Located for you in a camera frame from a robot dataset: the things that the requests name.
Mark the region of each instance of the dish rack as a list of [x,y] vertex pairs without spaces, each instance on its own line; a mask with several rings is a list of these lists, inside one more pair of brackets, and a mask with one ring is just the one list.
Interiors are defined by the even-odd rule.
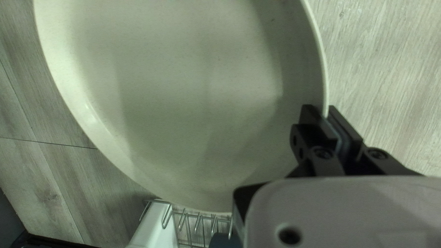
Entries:
[[231,237],[233,225],[230,214],[207,214],[157,199],[144,200],[143,203],[145,208],[139,221],[152,203],[168,205],[162,217],[162,228],[165,229],[172,220],[179,248],[207,248],[215,233],[228,233]]

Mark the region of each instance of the wooden floor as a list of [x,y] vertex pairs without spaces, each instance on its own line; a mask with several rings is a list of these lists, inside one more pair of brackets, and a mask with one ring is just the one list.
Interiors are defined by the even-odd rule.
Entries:
[[[330,103],[368,145],[441,177],[441,3],[310,0]],[[34,234],[124,247],[152,195],[89,141],[50,76],[31,0],[0,1],[0,188]]]

